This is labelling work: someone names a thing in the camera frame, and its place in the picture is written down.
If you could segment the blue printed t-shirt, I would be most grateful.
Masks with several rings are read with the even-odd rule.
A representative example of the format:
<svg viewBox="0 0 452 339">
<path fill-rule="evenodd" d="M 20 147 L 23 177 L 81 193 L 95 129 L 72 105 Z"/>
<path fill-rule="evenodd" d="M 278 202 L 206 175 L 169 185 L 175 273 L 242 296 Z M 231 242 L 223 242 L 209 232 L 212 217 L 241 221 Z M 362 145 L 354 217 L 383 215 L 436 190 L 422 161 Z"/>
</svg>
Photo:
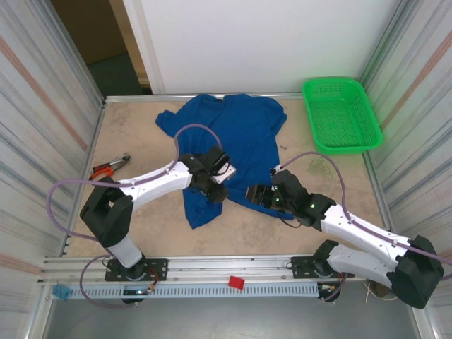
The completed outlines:
<svg viewBox="0 0 452 339">
<path fill-rule="evenodd" d="M 236 168 L 225 182 L 228 200 L 274 218 L 292 220 L 278 213 L 250 204 L 246 190 L 256 184 L 270 185 L 270 170 L 279 165 L 276 136 L 287 115 L 274 99 L 246 94 L 227 95 L 218 99 L 200 94 L 189 100 L 178 112 L 158 114 L 155 123 L 168 136 L 177 138 L 182 154 L 207 153 L 222 145 Z"/>
</svg>

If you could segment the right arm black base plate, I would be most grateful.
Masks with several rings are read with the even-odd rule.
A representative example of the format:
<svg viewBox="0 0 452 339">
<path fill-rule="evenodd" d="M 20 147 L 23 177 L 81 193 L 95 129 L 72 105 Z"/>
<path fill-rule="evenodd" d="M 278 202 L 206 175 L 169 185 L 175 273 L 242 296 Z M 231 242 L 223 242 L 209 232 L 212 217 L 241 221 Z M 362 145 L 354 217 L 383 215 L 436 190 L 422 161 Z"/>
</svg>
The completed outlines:
<svg viewBox="0 0 452 339">
<path fill-rule="evenodd" d="M 294 279 L 302 278 L 339 278 L 339 272 L 333 270 L 326 259 L 314 256 L 293 256 L 286 268 L 292 271 Z"/>
</svg>

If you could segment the orange-handled pliers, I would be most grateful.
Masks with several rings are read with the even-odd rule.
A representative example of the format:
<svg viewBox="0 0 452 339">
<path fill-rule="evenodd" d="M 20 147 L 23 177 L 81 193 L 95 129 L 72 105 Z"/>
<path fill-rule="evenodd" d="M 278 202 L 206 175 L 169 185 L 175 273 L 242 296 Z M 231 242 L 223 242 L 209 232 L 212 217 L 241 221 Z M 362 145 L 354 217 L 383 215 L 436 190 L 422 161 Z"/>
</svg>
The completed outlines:
<svg viewBox="0 0 452 339">
<path fill-rule="evenodd" d="M 101 165 L 94 166 L 92 168 L 92 174 L 88 177 L 89 180 L 94 180 L 99 176 L 112 176 L 117 170 L 121 169 L 123 166 L 127 165 L 131 159 L 128 153 L 124 153 L 119 159 L 113 160 L 111 162 L 106 162 Z"/>
</svg>

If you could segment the green plastic basket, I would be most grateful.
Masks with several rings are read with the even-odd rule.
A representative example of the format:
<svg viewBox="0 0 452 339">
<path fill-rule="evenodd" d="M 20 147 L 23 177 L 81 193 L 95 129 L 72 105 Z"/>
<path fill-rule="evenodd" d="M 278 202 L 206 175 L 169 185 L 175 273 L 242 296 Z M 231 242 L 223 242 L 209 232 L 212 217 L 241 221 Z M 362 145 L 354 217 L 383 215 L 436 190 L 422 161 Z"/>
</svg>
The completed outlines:
<svg viewBox="0 0 452 339">
<path fill-rule="evenodd" d="M 302 85 L 311 132 L 324 155 L 362 154 L 383 134 L 362 84 L 353 78 L 312 78 Z"/>
</svg>

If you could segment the aluminium table edge rail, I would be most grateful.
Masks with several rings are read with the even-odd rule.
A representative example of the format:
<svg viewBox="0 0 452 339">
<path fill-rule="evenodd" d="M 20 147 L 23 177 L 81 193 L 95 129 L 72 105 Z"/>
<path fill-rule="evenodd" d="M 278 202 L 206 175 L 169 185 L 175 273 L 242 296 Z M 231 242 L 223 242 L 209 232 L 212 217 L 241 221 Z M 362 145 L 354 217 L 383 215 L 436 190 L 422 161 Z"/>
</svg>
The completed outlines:
<svg viewBox="0 0 452 339">
<path fill-rule="evenodd" d="M 301 93 L 248 93 L 252 97 L 269 97 L 274 100 L 303 100 Z M 107 96 L 105 103 L 116 102 L 186 102 L 197 94 L 176 95 L 111 95 Z"/>
</svg>

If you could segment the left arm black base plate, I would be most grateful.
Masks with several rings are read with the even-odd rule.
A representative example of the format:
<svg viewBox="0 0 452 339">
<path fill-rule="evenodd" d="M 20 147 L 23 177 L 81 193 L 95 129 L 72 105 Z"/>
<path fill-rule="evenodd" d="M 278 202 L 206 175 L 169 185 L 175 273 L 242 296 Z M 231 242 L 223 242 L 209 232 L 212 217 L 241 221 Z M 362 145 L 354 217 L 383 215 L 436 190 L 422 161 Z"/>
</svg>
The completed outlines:
<svg viewBox="0 0 452 339">
<path fill-rule="evenodd" d="M 167 259 L 142 258 L 130 268 L 122 266 L 117 258 L 108 260 L 105 280 L 107 282 L 152 282 L 166 281 L 168 271 Z"/>
</svg>

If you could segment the brown wooden door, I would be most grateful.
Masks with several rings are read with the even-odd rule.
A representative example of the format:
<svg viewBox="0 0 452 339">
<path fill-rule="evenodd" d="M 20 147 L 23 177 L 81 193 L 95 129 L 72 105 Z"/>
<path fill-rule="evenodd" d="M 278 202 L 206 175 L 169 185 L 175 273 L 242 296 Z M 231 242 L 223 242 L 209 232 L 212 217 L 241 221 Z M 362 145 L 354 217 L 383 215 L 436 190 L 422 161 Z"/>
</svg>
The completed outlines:
<svg viewBox="0 0 452 339">
<path fill-rule="evenodd" d="M 84 62 L 127 53 L 109 0 L 50 0 Z"/>
</svg>

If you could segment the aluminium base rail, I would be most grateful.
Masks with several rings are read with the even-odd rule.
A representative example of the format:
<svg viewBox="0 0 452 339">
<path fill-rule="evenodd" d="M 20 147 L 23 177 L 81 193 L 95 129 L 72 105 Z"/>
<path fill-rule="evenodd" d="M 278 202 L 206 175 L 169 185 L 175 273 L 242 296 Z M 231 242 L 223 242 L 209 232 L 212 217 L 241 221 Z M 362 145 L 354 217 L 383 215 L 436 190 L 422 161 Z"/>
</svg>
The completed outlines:
<svg viewBox="0 0 452 339">
<path fill-rule="evenodd" d="M 169 256 L 164 284 L 227 284 L 231 276 L 245 283 L 285 283 L 293 280 L 291 254 L 258 256 Z M 46 258 L 37 280 L 41 286 L 75 285 L 89 258 Z"/>
</svg>

